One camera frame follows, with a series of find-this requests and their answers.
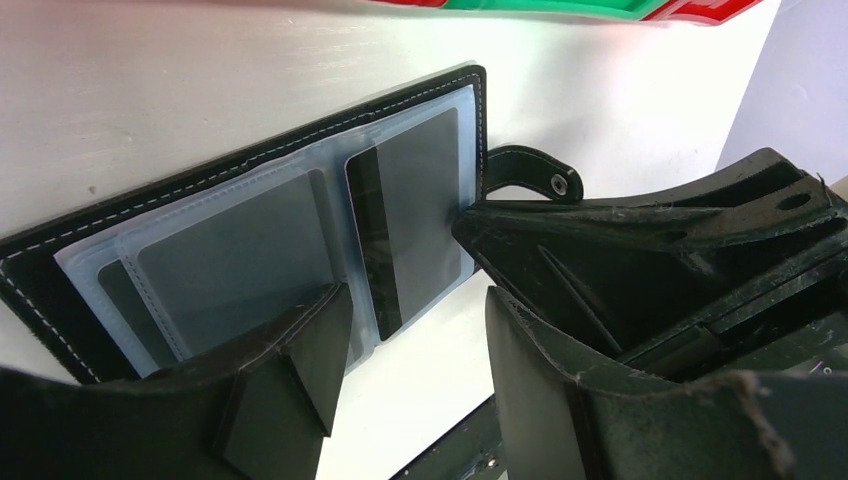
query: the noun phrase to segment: green object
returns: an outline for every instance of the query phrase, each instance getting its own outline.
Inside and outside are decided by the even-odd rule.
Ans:
[[[457,10],[525,10],[641,20],[667,0],[448,0]]]

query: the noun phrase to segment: red object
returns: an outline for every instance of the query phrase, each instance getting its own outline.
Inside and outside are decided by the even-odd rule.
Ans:
[[[671,0],[642,20],[691,20],[718,25],[761,0]]]
[[[396,5],[414,5],[416,7],[444,7],[448,0],[377,0]]]

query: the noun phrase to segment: white table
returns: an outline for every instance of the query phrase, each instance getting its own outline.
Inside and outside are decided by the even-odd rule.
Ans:
[[[713,171],[774,18],[718,28],[387,9],[344,0],[0,2],[0,235],[473,61],[491,146],[589,196]],[[478,275],[342,387],[321,479],[388,478],[492,393]],[[0,306],[0,363],[71,381]]]

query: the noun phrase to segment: hole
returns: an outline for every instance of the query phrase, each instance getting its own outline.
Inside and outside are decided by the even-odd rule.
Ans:
[[[684,232],[683,230],[673,230],[671,232],[661,233],[659,235],[659,238],[665,242],[674,243],[683,240],[684,238],[686,238],[687,235],[689,234]]]
[[[777,204],[779,210],[795,210],[796,208],[805,205],[813,198],[809,193],[799,193],[791,197],[784,198]]]
[[[568,182],[558,173],[551,177],[551,187],[560,197],[564,196],[568,192]]]

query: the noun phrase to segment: light purple wall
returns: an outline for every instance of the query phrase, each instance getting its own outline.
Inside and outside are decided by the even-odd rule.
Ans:
[[[828,183],[848,175],[848,1],[783,0],[718,167],[764,146]]]

